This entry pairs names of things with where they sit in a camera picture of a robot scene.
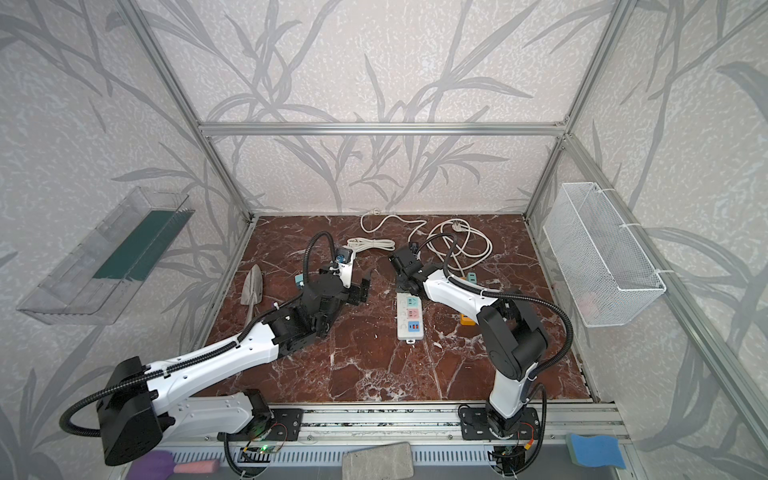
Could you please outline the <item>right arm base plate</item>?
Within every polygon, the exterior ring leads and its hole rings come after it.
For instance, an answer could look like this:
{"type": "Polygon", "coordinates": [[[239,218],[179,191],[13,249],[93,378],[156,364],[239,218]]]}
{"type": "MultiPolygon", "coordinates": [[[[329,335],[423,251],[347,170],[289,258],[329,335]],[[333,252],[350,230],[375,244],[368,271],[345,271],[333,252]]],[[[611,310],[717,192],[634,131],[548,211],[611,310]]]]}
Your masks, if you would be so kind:
{"type": "Polygon", "coordinates": [[[535,408],[524,407],[519,418],[507,433],[497,435],[488,420],[484,407],[460,404],[457,408],[461,437],[467,441],[524,441],[533,442],[539,436],[541,420],[535,408]]]}

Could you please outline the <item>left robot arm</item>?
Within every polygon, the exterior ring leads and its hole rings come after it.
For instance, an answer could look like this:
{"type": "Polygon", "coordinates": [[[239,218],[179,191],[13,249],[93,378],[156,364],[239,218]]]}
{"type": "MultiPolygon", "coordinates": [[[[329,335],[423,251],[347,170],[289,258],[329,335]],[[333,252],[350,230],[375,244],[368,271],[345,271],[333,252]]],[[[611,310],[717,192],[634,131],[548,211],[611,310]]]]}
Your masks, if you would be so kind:
{"type": "Polygon", "coordinates": [[[243,433],[268,415],[257,392],[216,400],[200,391],[326,338],[345,306],[366,303],[370,285],[369,274],[344,284],[336,274],[321,273],[296,297],[225,340],[148,365],[129,358],[104,389],[68,407],[59,426],[70,435],[100,439],[108,466],[137,460],[174,437],[243,433]]]}

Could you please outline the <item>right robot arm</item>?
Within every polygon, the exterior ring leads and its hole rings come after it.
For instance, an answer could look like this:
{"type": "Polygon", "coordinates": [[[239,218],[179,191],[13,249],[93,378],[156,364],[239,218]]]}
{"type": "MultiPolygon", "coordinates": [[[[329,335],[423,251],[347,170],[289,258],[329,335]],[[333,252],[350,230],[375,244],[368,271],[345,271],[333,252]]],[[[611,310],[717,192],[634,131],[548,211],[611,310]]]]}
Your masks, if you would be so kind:
{"type": "Polygon", "coordinates": [[[453,275],[445,264],[424,264],[419,251],[418,247],[404,247],[389,256],[396,286],[404,293],[450,307],[479,326],[496,370],[486,418],[494,436],[508,438],[522,421],[533,394],[532,382],[570,352],[572,322],[563,309],[541,298],[483,288],[453,275]],[[544,355],[550,336],[535,305],[555,313],[565,332],[563,345],[549,359],[544,355]]]}

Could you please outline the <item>orange power strip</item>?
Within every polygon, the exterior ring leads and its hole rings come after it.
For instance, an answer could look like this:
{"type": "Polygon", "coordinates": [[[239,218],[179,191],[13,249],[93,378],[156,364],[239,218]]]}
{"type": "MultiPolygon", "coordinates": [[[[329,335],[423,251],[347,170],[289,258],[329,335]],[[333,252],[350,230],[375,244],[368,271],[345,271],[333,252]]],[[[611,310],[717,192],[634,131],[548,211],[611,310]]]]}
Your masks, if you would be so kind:
{"type": "Polygon", "coordinates": [[[464,314],[460,315],[460,324],[462,326],[474,326],[476,324],[476,321],[470,318],[469,316],[466,316],[464,314]]]}

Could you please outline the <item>white multicolour power strip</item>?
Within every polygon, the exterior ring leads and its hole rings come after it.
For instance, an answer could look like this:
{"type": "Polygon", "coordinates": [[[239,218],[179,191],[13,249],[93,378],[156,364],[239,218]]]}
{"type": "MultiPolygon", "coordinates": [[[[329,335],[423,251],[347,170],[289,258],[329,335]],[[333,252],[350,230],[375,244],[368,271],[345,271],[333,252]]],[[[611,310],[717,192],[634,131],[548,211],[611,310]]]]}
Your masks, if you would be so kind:
{"type": "Polygon", "coordinates": [[[421,299],[410,293],[398,292],[397,300],[397,337],[407,344],[414,344],[424,338],[424,323],[421,299]]]}

